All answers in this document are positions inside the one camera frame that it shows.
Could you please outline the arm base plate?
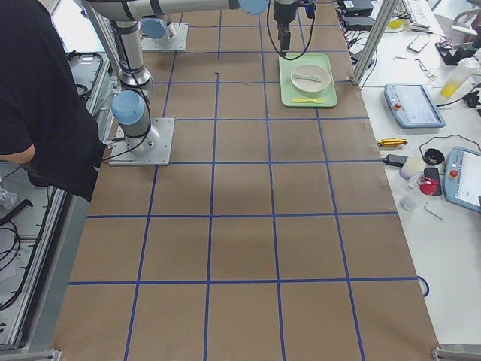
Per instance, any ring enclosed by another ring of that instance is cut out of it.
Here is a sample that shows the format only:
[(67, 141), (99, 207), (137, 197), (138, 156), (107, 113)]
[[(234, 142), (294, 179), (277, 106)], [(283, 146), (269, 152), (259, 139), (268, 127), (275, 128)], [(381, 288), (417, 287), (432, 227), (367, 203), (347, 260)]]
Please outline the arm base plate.
[(111, 149), (111, 166), (169, 165), (174, 135), (174, 118), (153, 118), (147, 137), (125, 138), (121, 126), (116, 129), (115, 142)]
[(141, 24), (141, 47), (146, 52), (184, 52), (186, 50), (189, 25), (187, 23), (170, 23), (162, 21)]

